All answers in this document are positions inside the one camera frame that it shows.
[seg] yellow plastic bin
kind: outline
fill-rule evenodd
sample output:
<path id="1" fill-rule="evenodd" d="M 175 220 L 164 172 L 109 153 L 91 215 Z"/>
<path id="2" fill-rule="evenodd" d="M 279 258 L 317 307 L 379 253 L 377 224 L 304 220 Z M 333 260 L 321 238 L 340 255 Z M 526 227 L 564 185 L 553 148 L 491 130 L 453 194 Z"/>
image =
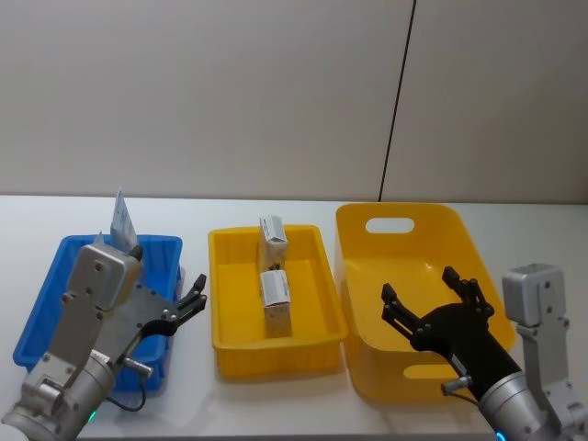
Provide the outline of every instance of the yellow plastic bin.
<path id="1" fill-rule="evenodd" d="M 413 223 L 407 232 L 368 232 L 376 218 Z M 415 352 L 381 319 L 382 285 L 389 282 L 418 316 L 459 297 L 441 280 L 445 266 L 477 278 L 495 309 L 490 330 L 505 348 L 515 332 L 459 215 L 436 204 L 371 203 L 337 211 L 339 249 L 335 275 L 349 326 L 345 356 L 356 390 L 376 401 L 434 401 L 440 384 L 456 373 L 434 353 Z"/>
<path id="2" fill-rule="evenodd" d="M 347 334 L 333 275 L 314 226 L 286 226 L 290 289 L 289 337 L 266 335 L 257 272 L 259 227 L 209 234 L 212 345 L 223 377 L 340 370 Z"/>

